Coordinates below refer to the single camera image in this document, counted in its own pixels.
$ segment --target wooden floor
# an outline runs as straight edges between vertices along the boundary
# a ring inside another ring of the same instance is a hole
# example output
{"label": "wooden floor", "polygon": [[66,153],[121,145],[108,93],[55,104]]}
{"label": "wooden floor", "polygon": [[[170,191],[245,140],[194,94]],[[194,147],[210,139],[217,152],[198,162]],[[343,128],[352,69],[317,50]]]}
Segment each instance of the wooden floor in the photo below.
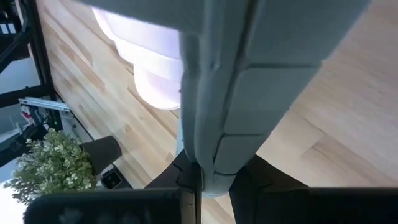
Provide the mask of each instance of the wooden floor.
{"label": "wooden floor", "polygon": [[[37,0],[58,93],[94,136],[112,135],[134,187],[175,155],[178,111],[145,104],[132,66],[90,8]],[[398,2],[378,0],[327,60],[258,154],[311,186],[398,185]],[[234,223],[229,198],[205,198],[204,223]]]}

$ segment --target black metal frame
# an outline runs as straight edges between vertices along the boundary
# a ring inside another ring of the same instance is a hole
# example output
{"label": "black metal frame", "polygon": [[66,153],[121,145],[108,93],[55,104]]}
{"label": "black metal frame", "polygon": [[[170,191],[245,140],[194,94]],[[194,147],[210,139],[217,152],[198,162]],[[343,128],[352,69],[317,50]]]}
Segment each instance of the black metal frame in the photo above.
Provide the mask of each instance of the black metal frame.
{"label": "black metal frame", "polygon": [[[47,96],[50,100],[57,100],[57,93],[51,78],[50,64],[44,44],[39,13],[37,12],[36,0],[16,1],[20,3],[24,24],[22,25],[21,33],[18,34],[13,43],[0,55],[0,72],[12,62],[11,56],[13,50],[17,49],[19,46],[30,43],[40,85],[1,94],[0,108],[18,104],[18,99],[26,96],[38,98]],[[59,111],[47,110],[47,113],[49,114],[51,126],[57,130],[61,130],[62,122]]]}

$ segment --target green leaves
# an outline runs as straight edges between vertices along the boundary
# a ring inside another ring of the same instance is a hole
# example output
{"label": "green leaves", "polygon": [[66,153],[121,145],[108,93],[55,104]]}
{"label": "green leaves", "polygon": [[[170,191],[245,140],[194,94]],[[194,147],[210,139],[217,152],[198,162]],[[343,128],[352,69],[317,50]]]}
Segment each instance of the green leaves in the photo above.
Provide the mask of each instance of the green leaves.
{"label": "green leaves", "polygon": [[27,140],[28,154],[18,158],[19,170],[5,187],[16,190],[14,199],[28,205],[35,198],[64,190],[95,188],[89,155],[64,132],[49,129],[44,141]]}

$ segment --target potted plant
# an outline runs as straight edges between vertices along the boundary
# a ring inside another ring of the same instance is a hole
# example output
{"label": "potted plant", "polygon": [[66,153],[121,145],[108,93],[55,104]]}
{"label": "potted plant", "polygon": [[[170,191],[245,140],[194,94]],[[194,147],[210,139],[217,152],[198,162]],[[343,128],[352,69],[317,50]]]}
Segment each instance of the potted plant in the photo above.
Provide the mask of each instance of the potted plant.
{"label": "potted plant", "polygon": [[49,129],[43,141],[28,139],[27,146],[29,153],[18,158],[19,170],[5,185],[16,191],[14,199],[26,205],[44,194],[96,188],[96,175],[102,171],[98,169],[110,165],[121,154],[120,148],[110,149],[116,153],[101,161],[106,165],[99,164],[94,159],[98,157],[96,152],[103,154],[101,149],[94,150],[90,144],[82,148],[75,139],[54,129]]}

